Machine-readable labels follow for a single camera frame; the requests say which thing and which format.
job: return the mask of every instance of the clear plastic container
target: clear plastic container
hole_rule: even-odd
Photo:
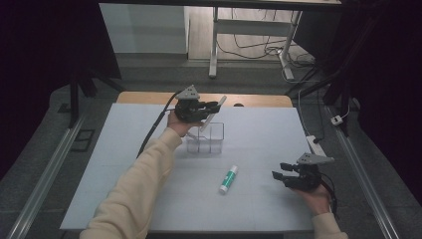
[[[221,153],[223,150],[224,124],[222,122],[210,122],[203,131],[200,131],[199,127],[193,127],[185,138],[188,152]]]

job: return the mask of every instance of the wall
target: wall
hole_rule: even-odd
[[[100,4],[115,53],[187,53],[187,7]]]

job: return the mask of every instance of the white tabletop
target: white tabletop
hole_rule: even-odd
[[[67,211],[61,229],[83,230],[120,175],[134,162],[161,105],[114,104]],[[150,231],[287,232],[312,230],[303,201],[272,170],[296,163],[310,152],[294,108],[222,108],[213,118],[224,124],[221,153],[192,153],[186,141],[175,151],[174,169],[153,213]],[[152,137],[164,130],[166,118]],[[224,176],[239,171],[226,195]]]

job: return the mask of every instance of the metal frame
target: metal frame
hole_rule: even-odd
[[[287,59],[290,45],[295,36],[302,12],[296,12],[292,23],[287,22],[263,22],[247,21],[233,19],[218,19],[218,7],[213,9],[213,33],[210,57],[209,78],[217,77],[217,35],[218,34],[238,34],[238,35],[256,35],[256,36],[276,36],[286,37],[286,44],[283,51],[279,54],[282,63],[282,71],[288,81],[294,80],[292,70]]]
[[[44,170],[24,208],[19,214],[18,219],[15,221],[15,224],[10,230],[7,239],[18,239],[26,237],[32,223],[34,222],[35,217],[37,216],[38,211],[44,202],[44,199],[46,198],[60,168],[62,167],[62,164],[69,150],[71,149],[72,143],[74,142],[79,129],[87,117],[87,112],[89,111],[90,105],[91,101],[89,101],[87,109],[78,118],[74,124],[74,127],[68,128],[65,131],[65,134],[63,135],[59,145],[53,153],[49,164],[46,166],[46,169]]]
[[[325,107],[325,113],[330,119],[334,117],[332,112],[335,112],[335,109],[331,110],[329,107]],[[372,181],[366,173],[366,170],[350,139],[344,136],[342,130],[339,127],[335,128],[335,133],[337,134],[338,140],[348,158],[351,169],[353,170],[354,175],[356,176],[357,181],[362,188],[363,194],[365,195],[369,206],[373,210],[375,218],[378,221],[379,228],[384,234],[384,237],[388,239],[399,239],[400,236],[398,231],[395,228],[384,203],[376,193],[375,187],[373,186]]]

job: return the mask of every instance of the floor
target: floor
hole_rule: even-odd
[[[204,11],[201,16],[207,14],[207,16],[211,16],[209,15],[209,10],[208,12],[206,9],[200,10]],[[263,12],[257,10],[255,14],[263,14]],[[191,31],[199,31],[193,30],[193,28],[194,21],[191,22]],[[194,44],[193,36],[191,34],[192,46],[205,44],[206,39],[209,39],[207,37],[205,40],[199,41],[200,43]],[[232,43],[233,45],[230,46],[228,43],[230,40],[233,41],[233,36],[228,35],[227,37],[227,41],[221,40],[222,45],[224,44],[224,47],[230,49],[230,51],[235,51],[235,45]],[[262,40],[263,37],[258,37],[256,43],[262,43]],[[242,44],[247,45],[251,43],[245,40]],[[205,45],[199,48],[209,49]],[[251,52],[246,52],[243,49],[242,51],[239,53],[257,56],[263,52],[263,49]],[[292,84],[283,80],[280,63],[277,59],[273,60],[273,57],[268,57],[266,61],[246,62],[239,61],[239,58],[234,59],[231,56],[227,56],[228,58],[222,59],[218,65],[217,79],[210,81],[207,77],[208,63],[206,62],[209,56],[207,57],[206,54],[209,54],[209,52],[203,51],[198,53],[195,58],[193,53],[189,54],[190,60],[163,59],[160,57],[143,59],[134,55],[118,55],[117,60],[122,73],[122,80],[118,82],[131,91],[174,92],[180,86],[195,84],[198,91],[207,93],[265,95],[283,95],[292,86]],[[300,79],[306,74],[307,70],[297,68],[294,69],[294,74]],[[315,76],[314,80],[318,81],[322,77]],[[77,232],[64,232],[59,230],[59,227],[79,185],[90,155],[95,148],[95,143],[101,133],[108,110],[118,96],[118,92],[102,82],[95,80],[95,84],[99,89],[95,98],[87,99],[84,96],[80,96],[82,109],[90,106],[90,111],[87,112],[87,118],[82,125],[82,130],[93,130],[93,138],[89,142],[82,140],[75,141],[72,144],[72,149],[66,155],[64,163],[46,199],[43,201],[40,211],[34,218],[26,238],[78,238],[79,236]],[[300,91],[312,84],[304,84],[296,91]],[[375,216],[376,213],[369,206],[357,177],[350,167],[349,159],[336,135],[336,129],[329,123],[326,108],[320,102],[320,97],[325,90],[321,89],[299,101],[293,101],[293,103],[294,107],[303,116],[304,130],[306,129],[310,134],[318,137],[323,137],[320,142],[322,148],[327,155],[331,155],[336,159],[336,164],[324,167],[322,170],[331,175],[337,188],[339,226],[347,232],[350,238],[386,238],[379,227]],[[51,95],[50,108],[43,122],[22,151],[15,165],[6,177],[0,181],[0,238],[6,238],[8,235],[46,165],[49,163],[59,141],[67,131],[69,123],[67,104],[69,104],[69,88],[58,89]],[[351,104],[351,111],[348,115],[349,139],[353,143],[376,189],[377,195],[391,216],[400,238],[421,238],[421,206],[413,198],[382,152],[360,129],[357,122],[358,114],[358,106]],[[194,237],[220,238],[215,235],[195,235]],[[231,238],[252,237],[254,235],[231,236]],[[283,238],[283,235],[260,235],[261,237]],[[152,234],[149,238],[192,238],[192,236]],[[284,235],[284,238],[313,238],[313,234],[292,233]]]

